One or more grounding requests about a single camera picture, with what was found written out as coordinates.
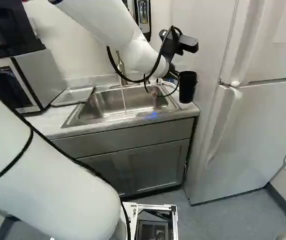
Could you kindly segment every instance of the black appliance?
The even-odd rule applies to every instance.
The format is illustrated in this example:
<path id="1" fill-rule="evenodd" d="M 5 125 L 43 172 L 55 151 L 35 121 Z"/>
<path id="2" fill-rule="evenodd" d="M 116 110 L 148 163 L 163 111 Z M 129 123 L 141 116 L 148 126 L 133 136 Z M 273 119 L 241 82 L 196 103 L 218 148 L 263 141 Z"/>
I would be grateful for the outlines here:
<path id="1" fill-rule="evenodd" d="M 21 0 L 0 0 L 0 58 L 44 50 Z"/>

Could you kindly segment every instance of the floor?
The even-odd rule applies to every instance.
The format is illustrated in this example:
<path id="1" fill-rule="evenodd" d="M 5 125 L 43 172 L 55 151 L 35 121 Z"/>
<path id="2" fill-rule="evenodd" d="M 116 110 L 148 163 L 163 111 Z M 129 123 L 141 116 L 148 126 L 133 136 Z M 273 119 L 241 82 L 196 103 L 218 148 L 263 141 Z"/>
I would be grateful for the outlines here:
<path id="1" fill-rule="evenodd" d="M 141 204 L 176 204 L 179 240 L 275 240 L 286 232 L 286 216 L 262 189 L 238 197 L 194 206 L 183 190 L 135 200 Z M 49 240 L 39 231 L 17 222 L 6 240 Z"/>

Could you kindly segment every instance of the stainless steel sink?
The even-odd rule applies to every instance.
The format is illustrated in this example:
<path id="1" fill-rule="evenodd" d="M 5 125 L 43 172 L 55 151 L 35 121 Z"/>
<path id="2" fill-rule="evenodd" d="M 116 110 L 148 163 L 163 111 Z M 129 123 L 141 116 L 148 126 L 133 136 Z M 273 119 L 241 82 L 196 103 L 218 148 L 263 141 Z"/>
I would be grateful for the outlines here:
<path id="1" fill-rule="evenodd" d="M 166 95 L 162 87 L 148 85 L 150 93 Z M 148 94 L 143 86 L 97 87 L 86 103 L 79 104 L 68 117 L 62 128 L 92 123 L 117 121 L 178 110 L 170 97 L 155 97 Z"/>

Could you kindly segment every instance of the metal frame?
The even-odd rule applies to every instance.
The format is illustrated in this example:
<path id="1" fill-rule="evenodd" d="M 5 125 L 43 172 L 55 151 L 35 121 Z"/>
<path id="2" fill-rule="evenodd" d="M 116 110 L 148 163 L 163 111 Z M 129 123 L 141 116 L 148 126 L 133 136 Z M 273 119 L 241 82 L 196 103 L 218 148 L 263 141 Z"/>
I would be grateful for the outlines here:
<path id="1" fill-rule="evenodd" d="M 28 99 L 31 101 L 31 103 L 33 104 L 33 106 L 28 106 L 28 107 L 22 107 L 22 108 L 17 108 L 16 110 L 21 114 L 21 113 L 30 113 L 30 112 L 37 112 L 40 111 L 39 106 L 37 105 L 35 99 L 33 98 L 33 96 L 31 95 L 31 93 L 29 92 L 27 86 L 25 85 L 23 79 L 21 78 L 20 74 L 18 73 L 15 65 L 13 64 L 12 60 L 10 58 L 2 58 L 0 59 L 0 68 L 1 67 L 10 67 L 10 69 L 12 70 L 13 74 L 15 75 L 17 81 L 19 82 L 19 84 L 21 85 L 22 89 L 24 90 L 26 96 L 28 97 Z"/>
<path id="2" fill-rule="evenodd" d="M 178 212 L 176 205 L 149 205 L 149 204 L 138 204 L 138 210 L 160 210 L 173 212 L 173 240 L 178 240 Z"/>

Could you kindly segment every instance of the gray cabinet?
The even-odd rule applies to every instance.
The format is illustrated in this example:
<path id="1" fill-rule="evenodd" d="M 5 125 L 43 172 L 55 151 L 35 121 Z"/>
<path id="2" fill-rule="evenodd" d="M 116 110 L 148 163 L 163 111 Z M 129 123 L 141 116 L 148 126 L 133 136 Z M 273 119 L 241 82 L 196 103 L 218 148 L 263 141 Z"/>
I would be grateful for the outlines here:
<path id="1" fill-rule="evenodd" d="M 189 140 L 181 140 L 120 152 L 132 194 L 181 184 L 188 146 Z"/>
<path id="2" fill-rule="evenodd" d="M 190 117 L 52 142 L 129 196 L 182 183 L 193 123 Z"/>
<path id="3" fill-rule="evenodd" d="M 116 153 L 79 158 L 81 162 L 101 173 L 117 190 L 120 196 L 130 195 L 128 180 L 124 174 L 124 161 Z"/>
<path id="4" fill-rule="evenodd" d="M 188 146 L 186 139 L 79 160 L 106 176 L 120 195 L 128 196 L 180 184 Z"/>

